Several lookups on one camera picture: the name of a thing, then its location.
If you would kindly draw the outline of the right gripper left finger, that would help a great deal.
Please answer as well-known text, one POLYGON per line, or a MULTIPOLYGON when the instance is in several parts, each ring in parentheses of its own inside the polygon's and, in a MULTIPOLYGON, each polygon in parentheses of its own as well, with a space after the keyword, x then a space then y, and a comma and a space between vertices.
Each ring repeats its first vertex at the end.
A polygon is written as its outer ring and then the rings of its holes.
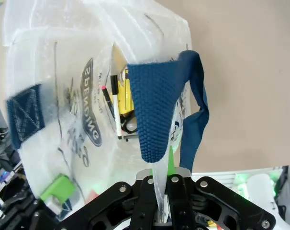
POLYGON ((151 230, 157 210, 153 176, 137 173, 133 185, 117 182, 56 225, 56 230, 114 230, 129 220, 130 230, 151 230))

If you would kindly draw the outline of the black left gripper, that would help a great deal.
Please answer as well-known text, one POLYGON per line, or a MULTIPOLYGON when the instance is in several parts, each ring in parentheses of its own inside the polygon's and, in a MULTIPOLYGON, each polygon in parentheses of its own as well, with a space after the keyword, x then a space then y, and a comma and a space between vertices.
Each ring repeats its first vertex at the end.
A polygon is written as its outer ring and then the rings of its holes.
POLYGON ((60 174, 40 195, 40 199, 27 197, 6 203, 0 218, 0 230, 53 230, 54 213, 61 213, 62 205, 75 191, 74 183, 60 174))

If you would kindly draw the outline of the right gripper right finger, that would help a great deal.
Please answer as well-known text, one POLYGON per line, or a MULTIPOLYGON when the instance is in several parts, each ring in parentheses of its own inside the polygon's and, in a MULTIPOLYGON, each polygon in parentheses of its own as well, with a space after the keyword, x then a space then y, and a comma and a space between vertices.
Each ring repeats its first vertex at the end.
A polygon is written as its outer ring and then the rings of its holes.
POLYGON ((173 166, 172 148, 168 155, 172 174, 167 177, 166 193, 174 229, 205 228, 196 221, 197 214, 209 218, 224 230, 274 229, 276 219, 271 213, 211 177, 194 181, 190 176, 183 176, 173 166))

